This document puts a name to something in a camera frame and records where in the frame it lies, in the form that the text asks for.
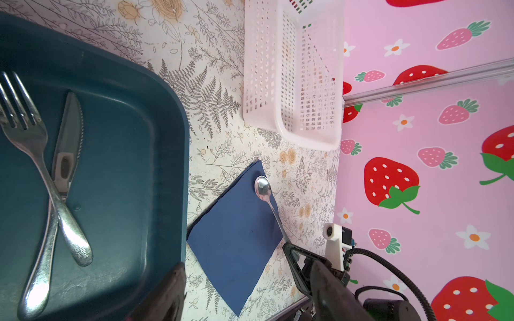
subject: black cable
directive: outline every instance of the black cable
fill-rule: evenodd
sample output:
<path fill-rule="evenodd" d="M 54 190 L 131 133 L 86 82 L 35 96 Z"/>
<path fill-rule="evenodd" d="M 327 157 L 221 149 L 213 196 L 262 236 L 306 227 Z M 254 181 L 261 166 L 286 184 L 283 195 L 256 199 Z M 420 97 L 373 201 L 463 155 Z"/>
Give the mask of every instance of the black cable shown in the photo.
<path fill-rule="evenodd" d="M 359 295 L 362 292 L 367 291 L 367 290 L 382 290 L 382 291 L 390 292 L 390 293 L 401 296 L 402 299 L 409 302 L 409 299 L 407 299 L 407 297 L 403 293 L 400 293 L 400 292 L 392 290 L 392 289 L 388 289 L 388 288 L 384 288 L 384 287 L 375 287 L 375 286 L 367 286 L 367 287 L 362 287 L 362 288 L 358 288 L 357 290 L 355 290 L 355 294 L 354 294 L 355 300 L 358 301 Z"/>
<path fill-rule="evenodd" d="M 344 260 L 343 260 L 343 266 L 346 267 L 348 264 L 348 259 L 354 255 L 354 254 L 362 254 L 367 257 L 370 257 L 374 259 L 375 261 L 379 262 L 383 266 L 385 266 L 389 271 L 393 272 L 394 275 L 396 275 L 403 283 L 407 285 L 407 287 L 414 293 L 416 298 L 419 300 L 419 303 L 421 303 L 421 306 L 423 307 L 423 310 L 425 311 L 425 315 L 427 316 L 428 321 L 437 321 L 437 318 L 435 317 L 434 310 L 432 310 L 432 307 L 428 303 L 427 298 L 423 295 L 420 289 L 414 284 L 413 281 L 411 281 L 404 273 L 402 273 L 399 269 L 397 269 L 394 265 L 389 263 L 387 260 L 383 259 L 379 255 L 365 250 L 365 249 L 351 249 L 347 250 L 344 254 Z"/>

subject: strawberry stem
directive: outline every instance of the strawberry stem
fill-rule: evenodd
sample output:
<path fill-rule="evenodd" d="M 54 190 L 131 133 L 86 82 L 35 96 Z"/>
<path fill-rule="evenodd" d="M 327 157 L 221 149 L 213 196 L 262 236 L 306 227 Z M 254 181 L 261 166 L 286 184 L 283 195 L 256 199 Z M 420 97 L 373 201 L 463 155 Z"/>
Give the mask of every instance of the strawberry stem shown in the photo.
<path fill-rule="evenodd" d="M 494 182 L 496 182 L 496 181 L 501 180 L 501 179 L 502 179 L 502 178 L 504 178 L 505 176 L 507 176 L 507 174 L 503 174 L 503 175 L 501 175 L 501 176 L 498 176 L 498 177 L 496 177 L 496 178 L 494 178 L 494 179 L 490 179 L 490 180 L 488 180 L 488 181 L 480 181 L 480 185 L 489 185 L 489 184 L 492 184 L 492 183 L 494 183 Z"/>
<path fill-rule="evenodd" d="M 411 211 L 412 213 L 414 214 L 419 214 L 419 211 L 415 210 L 415 209 L 412 209 L 410 208 L 407 204 L 405 203 L 402 203 L 409 211 Z"/>

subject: strawberry wallpaper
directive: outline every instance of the strawberry wallpaper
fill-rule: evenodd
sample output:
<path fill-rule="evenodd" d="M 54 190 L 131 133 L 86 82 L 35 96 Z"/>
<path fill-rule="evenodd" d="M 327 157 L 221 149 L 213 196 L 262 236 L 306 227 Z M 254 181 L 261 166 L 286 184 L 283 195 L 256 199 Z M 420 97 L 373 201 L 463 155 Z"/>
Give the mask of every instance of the strawberry wallpaper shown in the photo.
<path fill-rule="evenodd" d="M 512 0 L 348 0 L 344 93 L 514 57 Z"/>
<path fill-rule="evenodd" d="M 411 278 L 439 320 L 514 316 L 513 102 L 504 78 L 345 108 L 334 222 Z M 350 275 L 352 291 L 386 286 L 423 314 L 374 261 L 354 257 Z"/>

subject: spoon handle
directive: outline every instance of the spoon handle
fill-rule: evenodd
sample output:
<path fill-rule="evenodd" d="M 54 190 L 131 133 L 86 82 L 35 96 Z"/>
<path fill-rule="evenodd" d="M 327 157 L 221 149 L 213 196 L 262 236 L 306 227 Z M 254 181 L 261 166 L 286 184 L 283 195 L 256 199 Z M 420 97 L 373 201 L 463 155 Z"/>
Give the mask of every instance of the spoon handle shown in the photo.
<path fill-rule="evenodd" d="M 269 207 L 271 207 L 271 211 L 273 212 L 273 215 L 275 215 L 275 220 L 277 221 L 278 225 L 279 225 L 279 228 L 280 228 L 280 232 L 282 232 L 282 236 L 284 237 L 284 240 L 288 243 L 291 243 L 291 240 L 289 239 L 289 237 L 287 236 L 286 234 L 286 231 L 284 229 L 284 227 L 282 226 L 282 221 L 280 220 L 280 217 L 279 215 L 277 214 L 277 212 L 275 212 L 275 209 L 273 208 L 273 205 L 271 205 L 271 202 L 270 201 L 267 201 L 267 203 L 269 204 Z M 300 255 L 297 253 L 297 252 L 293 252 L 292 253 L 293 255 L 293 258 L 298 261 L 300 259 Z"/>

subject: spoon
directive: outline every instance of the spoon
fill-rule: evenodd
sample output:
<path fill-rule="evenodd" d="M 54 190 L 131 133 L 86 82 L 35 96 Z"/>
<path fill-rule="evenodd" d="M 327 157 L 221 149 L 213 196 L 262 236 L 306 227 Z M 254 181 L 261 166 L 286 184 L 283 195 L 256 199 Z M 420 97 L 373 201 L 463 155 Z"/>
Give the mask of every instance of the spoon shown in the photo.
<path fill-rule="evenodd" d="M 270 196 L 271 196 L 271 184 L 269 183 L 266 176 L 259 176 L 255 179 L 255 194 L 257 194 L 257 197 L 259 197 L 261 200 L 268 203 L 269 207 L 271 208 L 271 211 L 273 212 L 273 215 L 275 215 L 275 220 L 277 220 L 277 223 L 280 228 L 280 232 L 282 232 L 282 236 L 284 236 L 284 240 L 286 242 L 291 243 L 291 240 L 286 234 L 286 231 L 284 230 L 284 227 L 282 226 L 282 221 L 280 220 L 279 215 L 275 212 L 275 209 L 273 208 L 273 205 L 271 205 Z M 293 252 L 293 257 L 296 261 L 300 259 L 298 253 Z"/>

